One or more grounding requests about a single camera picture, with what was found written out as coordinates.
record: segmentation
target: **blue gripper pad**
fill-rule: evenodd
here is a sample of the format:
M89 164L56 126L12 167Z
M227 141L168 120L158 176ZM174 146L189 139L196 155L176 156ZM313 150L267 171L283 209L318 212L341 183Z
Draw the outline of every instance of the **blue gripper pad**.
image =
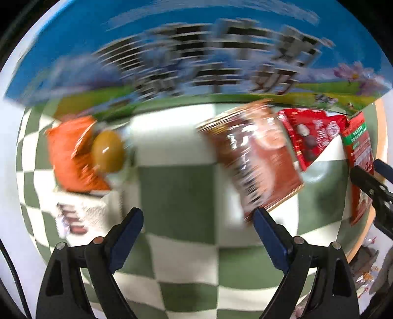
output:
M282 270L283 273L286 274L289 270L287 259L288 251L273 229L272 223L274 223L275 226L277 224L266 212L268 215L267 218L269 219L267 220L260 212L262 209L265 210L264 208L259 208L253 213L254 228L265 246L274 267Z
M128 216L125 218L123 223L127 224L122 229L116 243L110 249L109 271L112 274L123 267L143 227L143 213L139 208L134 207L129 214L132 214L130 220L127 223Z
M374 170L393 184L393 168L391 166L380 159L376 159L374 161Z

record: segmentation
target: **orange snack bag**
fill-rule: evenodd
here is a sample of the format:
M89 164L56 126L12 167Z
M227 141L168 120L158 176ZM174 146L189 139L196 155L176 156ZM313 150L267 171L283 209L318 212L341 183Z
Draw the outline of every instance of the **orange snack bag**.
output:
M268 101L235 107L198 127L232 173L245 220L254 209L271 210L303 186Z
M72 192L109 191L106 181L93 169L90 153L95 119L80 117L48 129L49 160L61 186Z

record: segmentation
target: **yellow round fruit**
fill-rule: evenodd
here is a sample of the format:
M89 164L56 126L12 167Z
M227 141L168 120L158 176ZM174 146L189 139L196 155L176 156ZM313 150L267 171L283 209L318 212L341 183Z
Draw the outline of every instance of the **yellow round fruit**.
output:
M125 160L123 142L111 130L102 131L93 141L92 156L95 168L102 173L121 170Z

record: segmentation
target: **green label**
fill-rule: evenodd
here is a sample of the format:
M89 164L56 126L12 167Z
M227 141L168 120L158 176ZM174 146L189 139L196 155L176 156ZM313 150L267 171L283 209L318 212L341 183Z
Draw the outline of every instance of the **green label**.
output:
M365 131L367 131L366 123L360 125L355 131L344 137L344 145L348 146L355 142Z

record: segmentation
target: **metal screw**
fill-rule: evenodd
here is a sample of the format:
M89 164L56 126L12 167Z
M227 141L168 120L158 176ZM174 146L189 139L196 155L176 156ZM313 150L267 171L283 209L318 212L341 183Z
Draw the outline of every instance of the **metal screw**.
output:
M332 246L333 246L334 249L337 249L337 250L339 250L341 248L341 245L340 245L339 242L333 242Z
M294 242L297 243L298 245L301 245L304 243L304 239L301 238L300 236L295 236L294 237Z
M104 237L102 237L102 236L98 236L98 237L95 237L94 239L93 239L93 243L94 244L101 244L102 242L104 241Z
M60 242L56 245L56 249L62 250L66 246L65 242Z

